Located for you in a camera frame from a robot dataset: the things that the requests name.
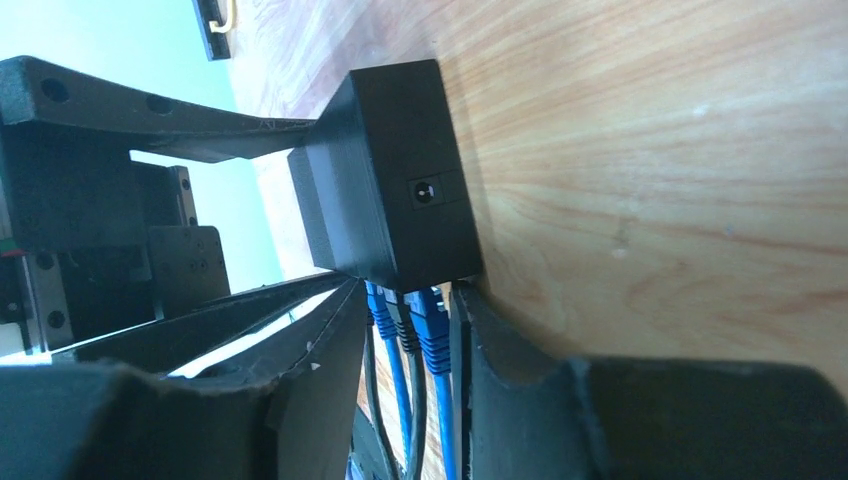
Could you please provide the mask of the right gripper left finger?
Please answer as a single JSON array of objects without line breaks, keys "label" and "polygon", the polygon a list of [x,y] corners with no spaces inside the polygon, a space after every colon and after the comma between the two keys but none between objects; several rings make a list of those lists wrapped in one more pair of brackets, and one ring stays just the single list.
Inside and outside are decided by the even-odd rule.
[{"label": "right gripper left finger", "polygon": [[5,479],[340,479],[368,308],[355,279],[302,279],[308,315],[216,368],[120,363],[1,370]]}]

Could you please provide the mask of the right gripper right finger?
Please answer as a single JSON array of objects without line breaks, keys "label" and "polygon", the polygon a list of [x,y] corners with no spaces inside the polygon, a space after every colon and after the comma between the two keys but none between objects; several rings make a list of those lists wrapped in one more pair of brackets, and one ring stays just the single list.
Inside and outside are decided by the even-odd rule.
[{"label": "right gripper right finger", "polygon": [[464,479],[843,479],[847,403],[773,362],[555,359],[451,291]]}]

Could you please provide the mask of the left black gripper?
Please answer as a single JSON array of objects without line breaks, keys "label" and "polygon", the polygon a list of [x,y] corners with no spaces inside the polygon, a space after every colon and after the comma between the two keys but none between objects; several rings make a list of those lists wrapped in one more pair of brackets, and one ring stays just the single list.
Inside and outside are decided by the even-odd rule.
[{"label": "left black gripper", "polygon": [[303,145],[310,119],[211,108],[17,56],[1,63],[1,124],[3,355],[161,320],[53,361],[170,373],[349,279],[324,272],[222,298],[220,235],[199,223],[189,171],[130,157],[253,159]]}]

